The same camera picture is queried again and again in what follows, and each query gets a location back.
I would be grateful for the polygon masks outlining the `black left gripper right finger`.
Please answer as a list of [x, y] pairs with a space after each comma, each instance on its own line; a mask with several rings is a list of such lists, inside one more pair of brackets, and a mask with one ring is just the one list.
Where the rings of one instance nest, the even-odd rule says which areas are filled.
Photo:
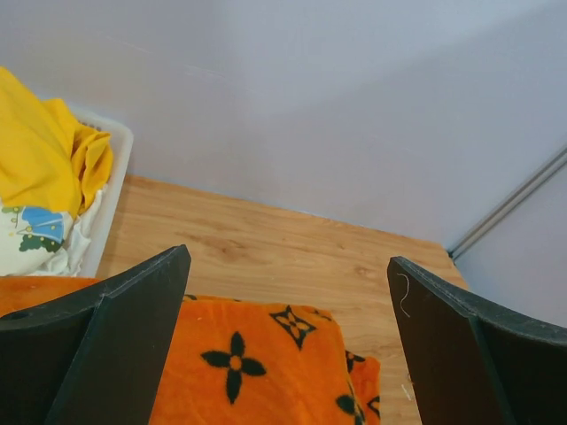
[[391, 258], [387, 278], [424, 424], [564, 424], [566, 330]]

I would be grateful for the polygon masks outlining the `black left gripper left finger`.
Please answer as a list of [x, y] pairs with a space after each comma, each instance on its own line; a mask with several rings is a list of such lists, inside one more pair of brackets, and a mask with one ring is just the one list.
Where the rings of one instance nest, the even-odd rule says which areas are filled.
[[1, 318], [3, 424], [146, 424], [190, 271], [186, 246]]

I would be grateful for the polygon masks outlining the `orange patterned pillowcase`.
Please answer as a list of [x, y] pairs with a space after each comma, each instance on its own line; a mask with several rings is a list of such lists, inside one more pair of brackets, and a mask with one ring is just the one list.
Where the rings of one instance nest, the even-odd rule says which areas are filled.
[[[98, 282], [5, 277], [1, 318]], [[377, 424], [379, 369], [323, 310], [184, 292], [146, 424]]]

